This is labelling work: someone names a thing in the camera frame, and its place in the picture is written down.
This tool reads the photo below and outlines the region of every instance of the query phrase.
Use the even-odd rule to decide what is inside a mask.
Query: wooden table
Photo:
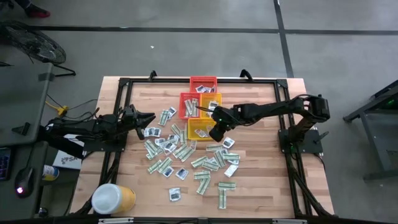
[[[120,77],[104,77],[98,97],[99,114],[113,112],[118,81]],[[306,93],[301,78],[288,78],[290,97]],[[159,115],[170,106],[178,108],[179,95],[188,92],[187,83],[135,83],[132,88],[131,103],[141,112],[154,112],[157,117],[150,126],[160,127]],[[253,84],[218,84],[222,93],[223,106],[230,108],[240,103],[275,102],[272,85]],[[298,123],[300,116],[295,116]],[[172,134],[172,124],[183,128],[185,121],[175,115],[166,127],[162,128],[162,137]],[[175,176],[169,178],[158,172],[149,174],[147,168],[157,159],[149,161],[144,142],[140,141],[135,131],[129,133],[126,150],[122,153],[117,184],[133,189],[137,195],[134,208],[117,216],[129,217],[223,217],[223,218],[292,218],[294,217],[290,196],[287,168],[284,155],[280,152],[277,131],[280,129],[277,117],[264,118],[249,126],[239,126],[225,136],[236,141],[232,150],[241,156],[239,169],[231,178],[224,175],[228,166],[211,173],[210,188],[204,196],[196,193],[199,181],[193,180],[191,161],[212,153],[205,151],[209,141],[198,142],[197,150],[184,163],[173,159],[172,167],[177,170],[184,167],[189,170],[182,181]],[[73,198],[71,212],[81,208],[95,191],[103,163],[103,152],[95,152],[83,161],[80,176]],[[308,188],[324,208],[333,213],[325,171],[321,162],[313,155],[302,155]],[[218,209],[218,189],[220,181],[236,182],[236,190],[227,191],[227,209]],[[169,188],[180,187],[182,199],[169,201]],[[299,191],[300,208],[304,211],[302,195]]]

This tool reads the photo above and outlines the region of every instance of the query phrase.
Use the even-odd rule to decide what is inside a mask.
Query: orange basket
[[[211,118],[190,118],[188,119],[188,139],[198,140],[198,141],[213,141],[213,139],[208,136],[201,138],[196,132],[196,129],[202,130],[207,133],[208,129],[211,129],[216,125],[216,122]]]
[[[221,106],[221,93],[201,93],[200,106],[204,108],[209,107],[210,101],[216,101],[218,106]],[[211,118],[206,111],[200,111],[200,118]]]
[[[217,77],[191,77],[189,81],[190,93],[196,93],[196,88],[203,85],[204,87],[215,88],[217,92]]]
[[[185,100],[192,100],[196,98],[198,100],[198,106],[200,105],[200,93],[180,93],[180,108],[178,110],[178,116],[180,119],[188,119],[185,117]],[[200,110],[198,109],[197,117],[189,117],[189,118],[199,118]]]

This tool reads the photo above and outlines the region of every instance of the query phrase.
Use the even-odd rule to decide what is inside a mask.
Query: gray floor
[[[271,0],[84,0],[37,1],[51,18],[29,20],[20,10],[5,16],[29,24],[129,27],[277,28]],[[288,29],[394,30],[397,1],[280,0]],[[50,94],[64,105],[96,98],[105,75],[217,75],[236,77],[243,68],[254,77],[286,77],[278,34],[201,34],[137,32],[45,32],[67,52],[65,66],[75,78],[58,78]],[[331,119],[319,124],[326,175],[335,212],[340,217],[398,222],[398,180],[364,183],[379,170],[362,124],[342,116],[398,78],[398,36],[288,35],[297,78],[309,93],[329,100]],[[0,61],[30,63],[22,53],[1,46]],[[72,115],[93,110],[87,105]],[[55,116],[46,109],[43,121]],[[53,188],[52,214],[65,210],[65,188]]]

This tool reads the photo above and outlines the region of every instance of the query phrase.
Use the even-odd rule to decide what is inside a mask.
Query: shoe
[[[33,4],[30,4],[30,6],[28,6],[25,9],[25,13],[30,18],[47,18],[48,16],[51,15],[50,12],[48,12],[42,8],[39,8]]]

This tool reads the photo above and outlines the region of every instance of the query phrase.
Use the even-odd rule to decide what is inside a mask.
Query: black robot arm
[[[328,101],[321,95],[299,95],[291,100],[266,105],[245,103],[234,105],[231,109],[217,106],[211,115],[213,120],[216,121],[216,125],[209,132],[209,135],[215,141],[220,142],[224,133],[236,126],[250,126],[262,118],[289,113],[303,116],[303,119],[297,125],[289,128],[290,142],[303,141],[305,133],[314,124],[325,122],[330,118]]]
[[[137,131],[139,139],[143,140],[142,130],[155,119],[154,113],[141,113],[135,109],[134,105],[120,110],[117,115],[106,114],[97,117],[95,113],[93,116],[96,119],[88,121],[52,119],[46,126],[46,132],[55,138],[63,138],[66,134],[77,134],[77,140],[83,142],[96,141],[111,144],[133,129]]]

